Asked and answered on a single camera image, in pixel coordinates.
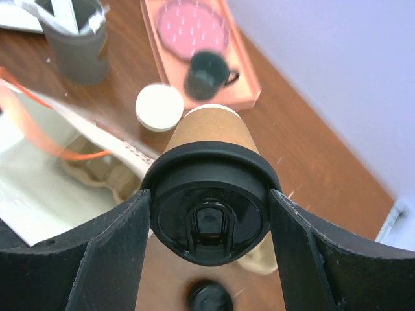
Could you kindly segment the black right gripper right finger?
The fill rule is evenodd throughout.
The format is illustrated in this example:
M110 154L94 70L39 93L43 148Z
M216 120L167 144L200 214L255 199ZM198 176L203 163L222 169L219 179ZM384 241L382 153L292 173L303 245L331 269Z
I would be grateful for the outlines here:
M286 310L413 310L414 252L353 234L270 192Z

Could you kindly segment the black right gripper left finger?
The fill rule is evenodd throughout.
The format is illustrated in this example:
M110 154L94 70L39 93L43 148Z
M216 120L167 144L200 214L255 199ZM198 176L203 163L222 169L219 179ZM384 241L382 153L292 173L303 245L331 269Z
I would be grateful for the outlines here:
M1 223L2 310L134 310L150 191L35 246Z

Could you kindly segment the cream paper gift bag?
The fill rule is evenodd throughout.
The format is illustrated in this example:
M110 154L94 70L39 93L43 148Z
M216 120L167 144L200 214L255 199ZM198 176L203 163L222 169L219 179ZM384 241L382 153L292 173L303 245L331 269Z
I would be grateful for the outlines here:
M1 71L1 223L25 247L131 197L156 158Z

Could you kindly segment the black plastic cup lid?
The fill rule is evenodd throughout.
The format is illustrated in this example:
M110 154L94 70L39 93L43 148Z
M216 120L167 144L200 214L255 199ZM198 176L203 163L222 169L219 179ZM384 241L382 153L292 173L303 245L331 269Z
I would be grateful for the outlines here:
M221 266L252 250L270 229L278 175L257 152L200 141L177 146L149 168L150 227L173 253L201 266Z

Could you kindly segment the brown paper coffee cup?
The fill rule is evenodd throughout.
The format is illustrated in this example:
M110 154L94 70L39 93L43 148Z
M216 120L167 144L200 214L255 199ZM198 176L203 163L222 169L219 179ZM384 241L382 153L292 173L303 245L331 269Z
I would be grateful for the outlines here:
M200 141L237 144L258 152L241 117L232 109L219 104L204 104L189 111L178 123L165 151Z

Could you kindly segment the beige pulp cup carrier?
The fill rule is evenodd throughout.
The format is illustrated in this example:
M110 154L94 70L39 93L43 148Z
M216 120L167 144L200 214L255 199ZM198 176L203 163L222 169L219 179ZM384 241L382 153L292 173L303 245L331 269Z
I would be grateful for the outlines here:
M270 275L274 273L278 265L274 253L271 232L268 232L254 249L238 259L237 263L243 269L258 275Z

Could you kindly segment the salmon pink serving tray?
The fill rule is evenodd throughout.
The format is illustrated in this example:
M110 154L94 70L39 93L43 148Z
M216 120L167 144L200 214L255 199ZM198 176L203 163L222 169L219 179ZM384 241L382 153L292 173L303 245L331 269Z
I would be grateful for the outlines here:
M142 1L141 11L161 81L186 110L254 107L261 87L226 1Z

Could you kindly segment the dark green mug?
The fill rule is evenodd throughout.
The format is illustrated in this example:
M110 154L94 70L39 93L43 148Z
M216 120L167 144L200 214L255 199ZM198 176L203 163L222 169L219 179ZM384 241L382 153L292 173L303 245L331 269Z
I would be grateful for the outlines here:
M237 69L230 69L225 58L213 51L200 51L190 61L184 80L185 94L198 102L213 99L224 87L240 77Z

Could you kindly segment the grey cylindrical utensil holder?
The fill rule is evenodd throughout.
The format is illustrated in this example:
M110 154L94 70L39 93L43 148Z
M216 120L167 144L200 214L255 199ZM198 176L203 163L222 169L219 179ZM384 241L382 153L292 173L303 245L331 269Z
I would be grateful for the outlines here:
M108 36L105 23L96 32L78 36L57 32L40 23L64 78L85 86L97 84L108 74Z

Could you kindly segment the white wrapped straw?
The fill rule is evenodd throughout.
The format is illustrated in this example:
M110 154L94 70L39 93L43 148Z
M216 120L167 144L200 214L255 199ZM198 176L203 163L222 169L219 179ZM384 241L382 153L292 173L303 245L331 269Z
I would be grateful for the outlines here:
M78 35L79 33L72 1L51 1L53 14L35 1L14 2L16 6L62 34Z

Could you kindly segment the pink polka dot plate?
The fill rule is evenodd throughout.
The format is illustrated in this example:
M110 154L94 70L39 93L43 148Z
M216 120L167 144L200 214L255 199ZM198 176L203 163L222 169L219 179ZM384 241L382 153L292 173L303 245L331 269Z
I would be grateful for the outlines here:
M224 54L230 44L225 17L200 1L167 1L158 10L156 30L161 44L184 61L200 51Z

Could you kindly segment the white rectangular plate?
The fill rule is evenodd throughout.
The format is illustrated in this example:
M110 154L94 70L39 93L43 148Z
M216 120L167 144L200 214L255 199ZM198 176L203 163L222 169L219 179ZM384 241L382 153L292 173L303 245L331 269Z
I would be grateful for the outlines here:
M18 30L41 34L39 21L26 11L9 4L1 4L0 25L2 29Z

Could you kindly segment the aluminium frame rail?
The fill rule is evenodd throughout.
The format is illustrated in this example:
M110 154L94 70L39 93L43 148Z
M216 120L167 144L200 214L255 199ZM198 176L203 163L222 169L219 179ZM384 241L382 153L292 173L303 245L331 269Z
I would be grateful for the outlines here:
M375 241L378 243L386 242L387 237L393 228L395 228L400 222L404 221L409 213L410 209L407 203L401 198L398 198L388 213L381 229L375 238Z

